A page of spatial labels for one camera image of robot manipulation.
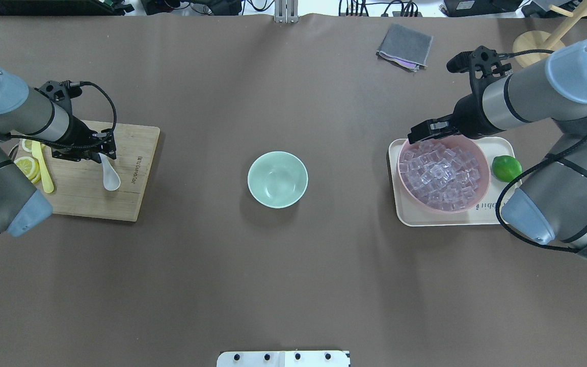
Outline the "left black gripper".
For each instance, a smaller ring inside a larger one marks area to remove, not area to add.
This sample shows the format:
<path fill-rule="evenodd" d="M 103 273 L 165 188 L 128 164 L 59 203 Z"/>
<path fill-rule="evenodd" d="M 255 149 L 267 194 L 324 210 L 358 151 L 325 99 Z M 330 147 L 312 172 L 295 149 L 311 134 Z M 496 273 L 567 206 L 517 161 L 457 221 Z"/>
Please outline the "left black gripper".
<path fill-rule="evenodd" d="M 83 139 L 79 138 L 74 145 L 68 146 L 68 148 L 51 148 L 51 157 L 65 161 L 102 163 L 99 155 L 116 160 L 116 151 L 114 129 L 105 128 L 101 132 L 87 130 Z"/>

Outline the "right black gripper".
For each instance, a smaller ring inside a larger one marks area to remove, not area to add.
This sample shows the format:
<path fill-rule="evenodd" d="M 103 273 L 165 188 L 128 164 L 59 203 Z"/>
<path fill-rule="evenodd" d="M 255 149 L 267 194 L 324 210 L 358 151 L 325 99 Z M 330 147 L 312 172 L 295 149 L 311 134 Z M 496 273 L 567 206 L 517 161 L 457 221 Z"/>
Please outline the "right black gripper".
<path fill-rule="evenodd" d="M 445 137 L 461 135 L 464 125 L 463 116 L 450 114 L 436 119 L 427 119 L 413 126 L 408 133 L 408 141 L 415 144 L 430 139 L 444 139 Z"/>

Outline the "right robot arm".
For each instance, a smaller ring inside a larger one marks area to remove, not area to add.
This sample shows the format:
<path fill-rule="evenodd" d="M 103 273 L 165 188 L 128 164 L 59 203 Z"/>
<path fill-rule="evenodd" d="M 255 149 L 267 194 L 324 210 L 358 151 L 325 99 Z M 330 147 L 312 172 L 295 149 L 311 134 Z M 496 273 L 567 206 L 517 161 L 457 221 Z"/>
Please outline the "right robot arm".
<path fill-rule="evenodd" d="M 495 214 L 518 239 L 587 260 L 587 39 L 545 53 L 518 72 L 505 62 L 515 52 L 480 46 L 454 56 L 446 67 L 469 74 L 470 95 L 451 114 L 412 127 L 408 140 L 482 139 L 552 119 L 562 136 L 519 175 L 522 185 L 506 203 L 502 200 L 516 181 L 502 190 Z"/>

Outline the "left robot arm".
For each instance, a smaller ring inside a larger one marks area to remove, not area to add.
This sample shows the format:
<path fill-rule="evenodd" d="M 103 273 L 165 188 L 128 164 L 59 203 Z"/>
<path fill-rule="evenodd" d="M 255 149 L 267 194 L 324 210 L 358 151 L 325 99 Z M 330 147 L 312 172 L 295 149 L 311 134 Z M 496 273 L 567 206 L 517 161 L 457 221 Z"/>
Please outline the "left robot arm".
<path fill-rule="evenodd" d="M 12 139 L 35 140 L 51 149 L 53 158 L 67 161 L 102 157 L 116 159 L 114 128 L 96 132 L 78 119 L 72 100 L 93 82 L 47 81 L 30 87 L 0 67 L 0 234 L 23 235 L 51 216 L 53 207 L 15 165 L 2 144 Z"/>

